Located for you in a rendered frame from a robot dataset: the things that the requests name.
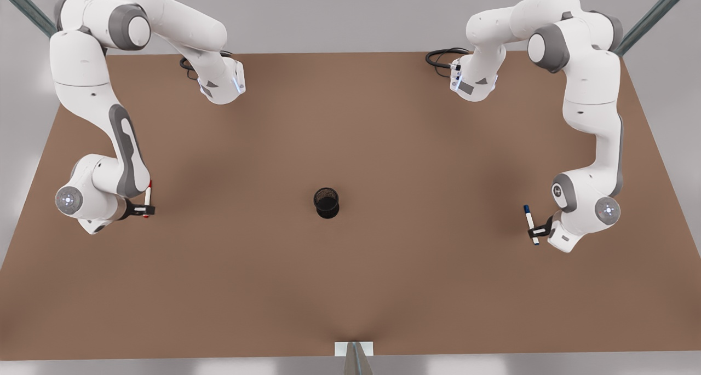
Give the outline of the silver frame post with foot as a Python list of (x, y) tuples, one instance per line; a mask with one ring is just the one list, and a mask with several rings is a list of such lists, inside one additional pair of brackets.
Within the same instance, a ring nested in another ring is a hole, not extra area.
[(374, 356), (373, 342), (335, 342), (335, 356), (345, 357), (343, 375), (373, 375), (368, 356)]

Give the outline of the black mesh pen cup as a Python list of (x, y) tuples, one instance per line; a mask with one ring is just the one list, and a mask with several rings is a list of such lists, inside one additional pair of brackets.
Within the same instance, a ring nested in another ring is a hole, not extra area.
[(340, 210), (340, 199), (333, 188), (320, 188), (313, 195), (313, 204), (318, 215), (326, 220), (334, 218)]

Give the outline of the blue capped white marker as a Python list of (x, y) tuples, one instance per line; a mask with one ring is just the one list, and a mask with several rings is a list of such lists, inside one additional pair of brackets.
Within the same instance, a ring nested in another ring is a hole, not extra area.
[(534, 224), (534, 222), (533, 222), (533, 218), (532, 218), (532, 215), (531, 215), (531, 211), (529, 210), (528, 204), (524, 205), (524, 213), (525, 213), (526, 220), (527, 220), (527, 223), (528, 223), (528, 234), (529, 234), (529, 237), (531, 238), (531, 240), (533, 240), (534, 245), (540, 245), (540, 241), (538, 240), (538, 237), (532, 236), (532, 235), (531, 235), (533, 229), (535, 228), (535, 224)]

